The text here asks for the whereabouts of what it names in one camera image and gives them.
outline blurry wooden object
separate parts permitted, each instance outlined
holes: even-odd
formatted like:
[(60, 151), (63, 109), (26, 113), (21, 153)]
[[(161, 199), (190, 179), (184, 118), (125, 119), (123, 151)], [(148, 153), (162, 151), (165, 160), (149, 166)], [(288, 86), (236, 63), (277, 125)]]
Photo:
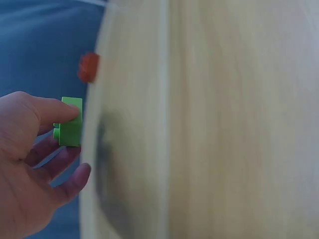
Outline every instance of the blurry wooden object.
[(94, 168), (82, 238), (319, 238), (317, 0), (111, 1), (97, 53), (82, 159), (104, 122), (126, 228)]

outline wood grain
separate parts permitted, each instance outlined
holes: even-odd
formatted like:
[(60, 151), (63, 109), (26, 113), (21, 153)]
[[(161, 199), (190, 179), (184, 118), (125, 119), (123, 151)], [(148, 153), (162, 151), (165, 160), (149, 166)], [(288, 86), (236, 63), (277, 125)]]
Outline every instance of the wood grain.
[(121, 4), (96, 100), (128, 238), (319, 238), (319, 2)]

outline blue fabric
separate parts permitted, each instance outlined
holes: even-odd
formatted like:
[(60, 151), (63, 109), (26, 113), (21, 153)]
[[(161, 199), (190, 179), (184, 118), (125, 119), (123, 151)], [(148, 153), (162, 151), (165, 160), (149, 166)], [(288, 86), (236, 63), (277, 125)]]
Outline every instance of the blue fabric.
[[(0, 0), (0, 96), (26, 91), (48, 98), (84, 98), (78, 62), (80, 55), (94, 50), (103, 11), (72, 0)], [(65, 181), (77, 165), (54, 184)], [(76, 199), (29, 238), (78, 239), (78, 216)]]

